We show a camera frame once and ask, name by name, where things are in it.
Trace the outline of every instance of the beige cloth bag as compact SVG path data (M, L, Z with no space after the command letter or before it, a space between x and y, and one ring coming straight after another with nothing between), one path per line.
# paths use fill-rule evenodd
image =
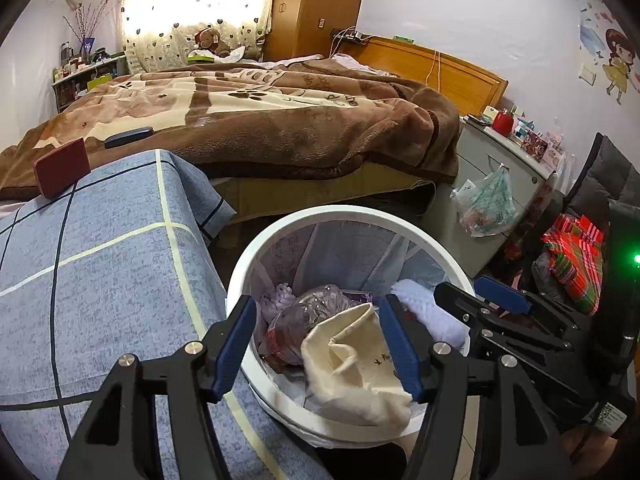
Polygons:
M375 425L404 428L409 423L412 397L395 375L372 304L318 324L301 351L309 389L320 402Z

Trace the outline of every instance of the paw print pattern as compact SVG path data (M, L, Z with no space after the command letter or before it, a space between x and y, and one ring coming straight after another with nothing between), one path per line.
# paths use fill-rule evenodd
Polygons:
M255 90L238 90L229 94L238 99L253 99L254 101L262 101L262 96L265 96L265 92L258 92Z

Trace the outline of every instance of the white towel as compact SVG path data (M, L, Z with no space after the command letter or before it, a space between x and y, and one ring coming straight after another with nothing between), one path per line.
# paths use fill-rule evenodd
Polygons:
M415 314L436 341L444 341L462 351L469 327L440 308L433 292L414 280L400 280L391 286L391 293Z

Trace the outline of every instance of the blue plaid bedsheet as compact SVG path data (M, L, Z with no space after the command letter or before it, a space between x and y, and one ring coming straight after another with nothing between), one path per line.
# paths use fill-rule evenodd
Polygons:
M233 214L202 172L155 150L0 221L0 428L37 478L56 477L121 354L172 354L226 317L206 245ZM164 476L177 479L166 398L156 407ZM210 412L232 478L330 479L242 373Z

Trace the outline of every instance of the laundry basket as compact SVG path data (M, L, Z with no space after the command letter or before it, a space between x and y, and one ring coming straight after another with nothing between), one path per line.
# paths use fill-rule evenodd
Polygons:
M431 289L448 281L474 294L453 257L416 226L365 207L313 207L274 222L251 241L231 276L227 314L240 295L259 298L268 287L281 282L289 283L296 295L335 283L342 289L383 296L404 278ZM265 328L262 316L258 316L256 334L264 333ZM404 430L362 426L312 411L304 406L303 392L260 359L255 338L242 359L242 371L260 405L316 447L378 446L415 433L422 423L424 406L419 405L412 407Z

